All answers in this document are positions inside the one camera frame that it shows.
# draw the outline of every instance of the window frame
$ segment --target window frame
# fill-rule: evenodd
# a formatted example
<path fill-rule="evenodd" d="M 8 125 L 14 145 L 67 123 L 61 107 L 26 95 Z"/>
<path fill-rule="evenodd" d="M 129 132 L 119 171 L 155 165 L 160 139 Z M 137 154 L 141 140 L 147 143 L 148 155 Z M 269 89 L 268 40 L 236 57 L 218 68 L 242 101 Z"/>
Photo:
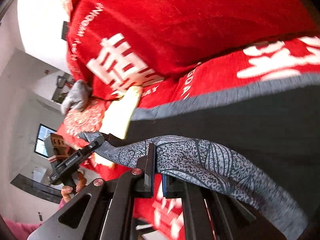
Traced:
<path fill-rule="evenodd" d="M 42 157 L 44 157 L 44 158 L 46 158 L 46 159 L 48 159 L 48 156 L 46 156 L 46 155 L 43 155 L 43 154 L 41 154 L 41 153 L 36 152 L 36 147 L 37 147 L 37 144 L 38 144 L 38 140 L 40 140 L 40 141 L 43 141 L 43 142 L 44 142 L 44 140 L 42 140 L 42 139 L 40 139 L 40 138 L 39 138 L 39 133 L 40 133 L 40 129 L 41 129 L 41 127 L 45 127 L 45 128 L 50 129 L 50 130 L 52 130 L 52 131 L 54 131 L 54 132 L 57 132 L 57 131 L 56 131 L 55 129 L 52 129 L 52 128 L 50 128 L 50 127 L 48 127 L 48 126 L 46 126 L 46 125 L 42 124 L 42 123 L 41 123 L 41 124 L 39 124 L 38 132 L 37 132 L 37 135 L 36 135 L 35 148 L 34 148 L 33 152 L 34 152 L 34 153 L 36 153 L 36 154 L 38 154 L 38 155 L 40 155 L 40 156 L 42 156 Z"/>

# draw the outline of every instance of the pink textured fabric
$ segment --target pink textured fabric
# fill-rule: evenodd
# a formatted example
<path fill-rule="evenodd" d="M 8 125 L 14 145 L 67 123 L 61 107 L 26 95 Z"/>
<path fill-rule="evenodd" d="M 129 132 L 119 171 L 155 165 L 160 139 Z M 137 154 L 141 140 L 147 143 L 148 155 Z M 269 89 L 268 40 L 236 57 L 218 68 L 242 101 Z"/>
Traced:
<path fill-rule="evenodd" d="M 62 199 L 58 209 L 62 208 L 65 204 L 66 202 L 64 201 L 64 199 Z M 41 226 L 41 224 L 36 224 L 36 225 L 22 224 L 22 223 L 13 222 L 7 219 L 5 219 L 4 222 L 6 223 L 6 225 L 8 226 L 8 228 L 10 229 L 10 231 L 13 233 L 14 237 L 17 240 L 27 240 L 30 234 L 33 231 L 35 231 L 37 228 L 39 228 L 39 226 Z"/>

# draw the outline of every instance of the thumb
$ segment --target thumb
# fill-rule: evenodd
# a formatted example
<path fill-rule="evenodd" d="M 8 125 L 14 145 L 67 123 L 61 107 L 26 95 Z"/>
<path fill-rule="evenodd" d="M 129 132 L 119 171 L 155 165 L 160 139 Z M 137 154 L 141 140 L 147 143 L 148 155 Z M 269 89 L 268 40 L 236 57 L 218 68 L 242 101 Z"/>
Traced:
<path fill-rule="evenodd" d="M 62 187 L 61 195 L 66 203 L 71 200 L 70 193 L 72 193 L 72 187 L 70 186 Z"/>

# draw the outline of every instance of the gray blanket trim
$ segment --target gray blanket trim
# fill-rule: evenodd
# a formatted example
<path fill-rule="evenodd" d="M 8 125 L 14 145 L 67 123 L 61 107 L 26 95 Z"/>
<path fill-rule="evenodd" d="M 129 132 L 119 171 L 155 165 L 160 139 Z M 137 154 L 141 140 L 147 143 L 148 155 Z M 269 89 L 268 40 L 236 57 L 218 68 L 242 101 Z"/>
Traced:
<path fill-rule="evenodd" d="M 99 132 L 85 133 L 89 142 L 99 135 Z M 167 135 L 118 148 L 104 142 L 95 152 L 133 168 L 138 158 L 148 154 L 151 142 L 156 144 L 159 173 L 252 205 L 288 240 L 296 240 L 306 228 L 307 217 L 290 194 L 249 160 L 223 145 Z"/>
<path fill-rule="evenodd" d="M 320 85 L 320 74 L 304 74 L 285 79 L 256 82 L 243 87 L 194 96 L 153 108 L 136 108 L 131 121 L 161 119 L 197 110 L 227 106 L 246 99 L 310 85 Z"/>

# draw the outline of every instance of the gray fabric border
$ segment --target gray fabric border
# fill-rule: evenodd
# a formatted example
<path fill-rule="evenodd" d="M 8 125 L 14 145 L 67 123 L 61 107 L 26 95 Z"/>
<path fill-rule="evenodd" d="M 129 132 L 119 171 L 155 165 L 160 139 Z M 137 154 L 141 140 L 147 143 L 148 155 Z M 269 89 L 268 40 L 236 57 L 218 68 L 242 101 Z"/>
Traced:
<path fill-rule="evenodd" d="M 197 110 L 227 106 L 250 98 L 272 95 L 311 85 L 320 85 L 320 74 L 310 73 L 285 79 L 256 82 L 243 87 L 194 96 L 153 108 L 136 108 L 131 121 L 155 120 Z"/>

